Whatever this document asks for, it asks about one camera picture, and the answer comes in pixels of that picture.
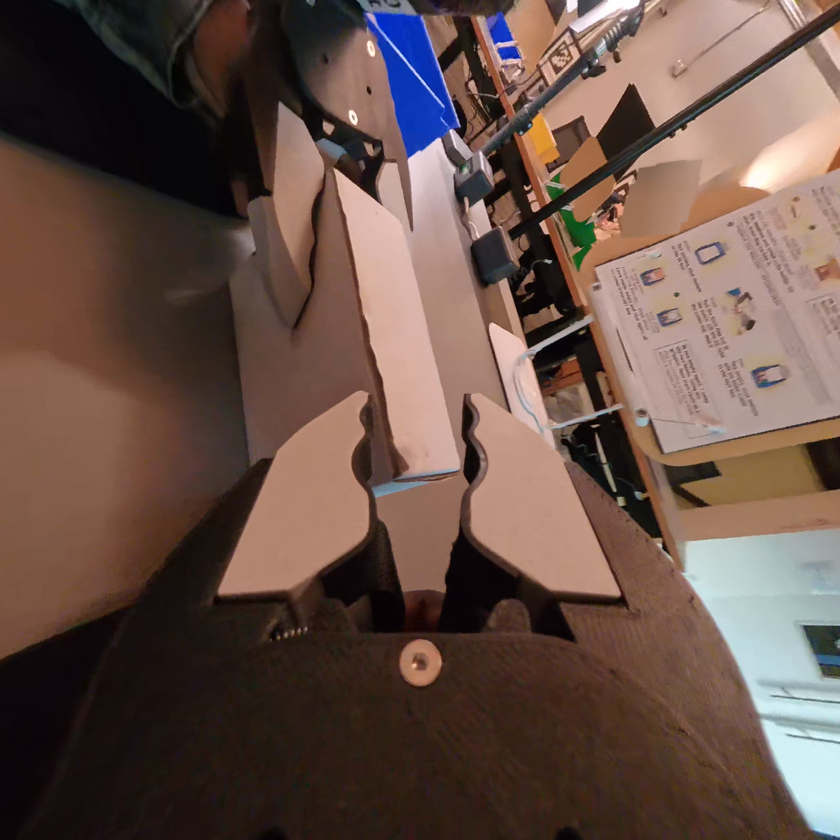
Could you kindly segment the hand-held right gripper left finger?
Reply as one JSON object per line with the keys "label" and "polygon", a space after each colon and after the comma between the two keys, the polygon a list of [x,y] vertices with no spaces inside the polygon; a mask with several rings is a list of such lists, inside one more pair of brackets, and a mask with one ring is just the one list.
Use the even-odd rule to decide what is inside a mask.
{"label": "hand-held right gripper left finger", "polygon": [[221,601],[308,603],[371,539],[372,399],[355,392],[276,452],[217,589]]}

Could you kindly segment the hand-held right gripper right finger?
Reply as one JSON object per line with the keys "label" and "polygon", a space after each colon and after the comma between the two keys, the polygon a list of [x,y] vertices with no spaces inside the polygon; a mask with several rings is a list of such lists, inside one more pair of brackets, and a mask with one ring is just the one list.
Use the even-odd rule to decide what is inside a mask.
{"label": "hand-held right gripper right finger", "polygon": [[482,394],[464,397],[462,437],[459,526],[469,545],[559,600],[618,602],[620,586],[553,445]]}

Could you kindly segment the blue plastic bin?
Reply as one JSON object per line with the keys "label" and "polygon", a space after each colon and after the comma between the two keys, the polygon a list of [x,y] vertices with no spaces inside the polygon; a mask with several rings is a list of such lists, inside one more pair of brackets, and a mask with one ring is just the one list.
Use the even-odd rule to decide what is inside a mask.
{"label": "blue plastic bin", "polygon": [[459,128],[424,20],[418,16],[366,14],[384,57],[395,115],[411,158]]}

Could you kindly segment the white cardboard mailer box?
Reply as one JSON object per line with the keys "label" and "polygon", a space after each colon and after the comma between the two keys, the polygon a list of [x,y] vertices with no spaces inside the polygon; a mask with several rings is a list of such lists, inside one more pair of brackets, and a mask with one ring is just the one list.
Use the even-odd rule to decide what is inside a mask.
{"label": "white cardboard mailer box", "polygon": [[459,472],[403,225],[344,174],[326,174],[314,279],[297,326],[281,322],[254,256],[233,275],[229,294],[251,465],[366,392],[373,487]]}

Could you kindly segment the person's left hand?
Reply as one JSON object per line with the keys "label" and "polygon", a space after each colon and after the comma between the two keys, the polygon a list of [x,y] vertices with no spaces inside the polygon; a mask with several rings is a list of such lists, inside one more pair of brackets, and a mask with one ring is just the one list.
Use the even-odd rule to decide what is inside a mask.
{"label": "person's left hand", "polygon": [[256,42],[259,17],[258,2],[213,1],[197,20],[183,66],[201,109],[213,123],[221,123],[228,114],[235,85]]}

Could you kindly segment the grey device green light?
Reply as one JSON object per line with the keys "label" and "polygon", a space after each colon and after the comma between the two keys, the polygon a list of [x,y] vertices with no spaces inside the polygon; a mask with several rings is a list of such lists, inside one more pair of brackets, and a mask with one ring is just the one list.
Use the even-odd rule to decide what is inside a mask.
{"label": "grey device green light", "polygon": [[494,186],[493,173],[487,157],[473,152],[453,129],[442,138],[448,161],[455,167],[454,188],[458,203],[468,206],[482,202]]}

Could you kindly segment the dark grey cube device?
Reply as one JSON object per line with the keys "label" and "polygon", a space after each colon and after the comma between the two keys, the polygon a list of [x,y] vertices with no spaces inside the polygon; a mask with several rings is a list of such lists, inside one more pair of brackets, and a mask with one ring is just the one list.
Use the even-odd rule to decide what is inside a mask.
{"label": "dark grey cube device", "polygon": [[502,227],[493,227],[475,239],[470,253],[476,264],[479,281],[484,287],[495,286],[510,279],[520,269],[512,240]]}

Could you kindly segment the yellow storage bin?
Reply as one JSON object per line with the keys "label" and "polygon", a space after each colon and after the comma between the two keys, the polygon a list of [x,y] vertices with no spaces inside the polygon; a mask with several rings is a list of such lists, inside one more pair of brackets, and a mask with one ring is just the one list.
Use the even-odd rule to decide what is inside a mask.
{"label": "yellow storage bin", "polygon": [[532,118],[530,128],[522,136],[543,165],[548,166],[560,158],[553,132],[541,112]]}

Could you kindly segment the small blue storage bin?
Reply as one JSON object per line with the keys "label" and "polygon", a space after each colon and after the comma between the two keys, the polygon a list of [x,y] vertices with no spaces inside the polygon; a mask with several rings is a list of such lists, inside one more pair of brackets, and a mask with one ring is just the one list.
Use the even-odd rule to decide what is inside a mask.
{"label": "small blue storage bin", "polygon": [[502,63],[523,62],[519,44],[514,38],[503,13],[497,13],[487,17],[486,27],[490,42]]}

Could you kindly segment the long wooden edged table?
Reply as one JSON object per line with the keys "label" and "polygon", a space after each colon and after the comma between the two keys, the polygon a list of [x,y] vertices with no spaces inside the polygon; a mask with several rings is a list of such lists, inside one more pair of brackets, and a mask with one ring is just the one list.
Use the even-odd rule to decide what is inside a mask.
{"label": "long wooden edged table", "polygon": [[[501,75],[501,63],[497,58],[496,44],[491,40],[487,20],[474,16],[469,19],[470,37],[475,41],[474,52],[483,62],[485,76],[490,79],[493,91],[499,97],[500,107],[505,114],[504,119],[497,121],[504,127],[507,121],[515,117],[515,109],[505,88],[505,81]],[[539,159],[534,143],[528,139],[525,132],[515,132],[511,138],[500,147],[504,152],[503,169],[510,181],[513,198],[519,210],[521,222],[525,223],[549,203],[549,197],[543,185],[547,178],[543,163]],[[590,314],[590,307],[583,289],[583,281],[571,259],[561,235],[559,222],[550,217],[537,227],[526,233],[510,234],[516,244],[523,237],[529,245],[538,245],[539,256],[552,260],[552,266],[563,275],[563,283],[551,282],[548,285],[552,299],[560,299],[566,294],[573,302],[575,313]],[[620,390],[615,380],[615,373],[610,367],[610,359],[601,331],[592,323],[583,328],[585,335],[577,339],[573,349],[582,347],[582,351],[574,355],[580,370],[579,379],[586,385],[596,410],[606,408],[606,394],[601,385],[609,385],[615,403],[620,402]],[[643,493],[645,499],[636,500],[630,489],[619,490],[618,495],[625,499],[626,510],[633,515],[642,516],[639,522],[644,530],[654,538],[660,539],[662,549],[680,568],[684,568],[684,561],[680,558],[680,542],[677,540],[676,526],[670,525],[667,519],[669,512],[678,513],[674,495],[667,481],[667,475],[662,465],[648,458],[636,445],[629,435],[629,418],[623,409],[611,413],[612,421],[596,419],[600,437],[604,448],[604,455],[610,465],[615,466],[612,475],[614,480],[625,478],[621,469],[629,473],[626,478],[631,481],[637,492]]]}

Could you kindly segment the small green storage bin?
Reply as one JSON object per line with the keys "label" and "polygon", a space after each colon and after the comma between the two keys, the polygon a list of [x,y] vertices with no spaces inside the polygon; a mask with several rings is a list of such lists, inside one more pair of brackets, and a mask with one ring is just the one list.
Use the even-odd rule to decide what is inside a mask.
{"label": "small green storage bin", "polygon": [[[544,184],[547,196],[551,201],[564,193],[564,187],[561,185],[562,169],[562,167],[556,168],[550,180]],[[595,244],[595,214],[598,207],[596,205],[585,220],[578,220],[570,206],[561,208],[557,213],[560,223],[568,235],[570,257],[577,270],[581,268],[582,262]]]}

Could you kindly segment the grey light stand pole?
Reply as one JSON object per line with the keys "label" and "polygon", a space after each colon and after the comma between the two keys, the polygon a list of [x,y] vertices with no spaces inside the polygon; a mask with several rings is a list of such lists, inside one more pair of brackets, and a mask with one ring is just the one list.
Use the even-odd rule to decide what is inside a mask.
{"label": "grey light stand pole", "polygon": [[605,70],[602,60],[616,53],[625,38],[634,37],[640,29],[647,2],[602,2],[567,29],[570,33],[574,61],[568,64],[539,95],[508,119],[481,147],[487,156],[498,151],[515,135],[530,131],[534,119],[572,82],[579,78],[597,77]]}

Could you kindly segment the printed marker sign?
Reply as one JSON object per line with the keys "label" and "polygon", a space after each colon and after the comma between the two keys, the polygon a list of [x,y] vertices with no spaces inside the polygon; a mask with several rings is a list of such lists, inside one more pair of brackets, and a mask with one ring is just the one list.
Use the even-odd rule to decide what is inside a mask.
{"label": "printed marker sign", "polygon": [[567,28],[543,52],[537,64],[542,82],[549,86],[557,81],[581,57],[574,31]]}

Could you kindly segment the black angled panel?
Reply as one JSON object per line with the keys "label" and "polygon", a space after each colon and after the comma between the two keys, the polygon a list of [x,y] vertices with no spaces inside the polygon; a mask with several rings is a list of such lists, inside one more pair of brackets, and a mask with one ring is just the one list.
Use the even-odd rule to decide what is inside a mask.
{"label": "black angled panel", "polygon": [[637,86],[629,84],[596,138],[607,161],[656,129]]}

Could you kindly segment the black stand pole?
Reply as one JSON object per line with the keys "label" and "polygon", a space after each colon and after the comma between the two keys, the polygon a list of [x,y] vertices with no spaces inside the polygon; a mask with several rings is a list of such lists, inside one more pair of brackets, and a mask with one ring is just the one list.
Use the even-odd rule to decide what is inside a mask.
{"label": "black stand pole", "polygon": [[768,70],[779,65],[783,60],[786,60],[798,50],[810,45],[811,42],[834,27],[838,21],[839,5],[835,4],[822,12],[819,17],[810,21],[806,26],[796,30],[791,36],[782,40],[760,58],[757,58],[754,62],[742,68],[738,73],[722,82],[722,84],[714,87],[703,97],[692,102],[687,108],[679,111],[669,120],[657,126],[653,131],[647,133],[635,143],[632,143],[622,153],[613,156],[592,173],[585,176],[569,189],[566,189],[561,196],[541,207],[537,213],[524,218],[520,224],[510,228],[508,232],[510,237],[517,239],[530,233],[534,228],[540,226],[541,222],[559,212],[562,207],[570,206],[575,200],[588,193],[607,178],[628,169],[638,158],[652,150],[655,146],[664,140],[673,138],[679,131],[685,129],[701,115],[730,98],[734,93],[746,87]]}

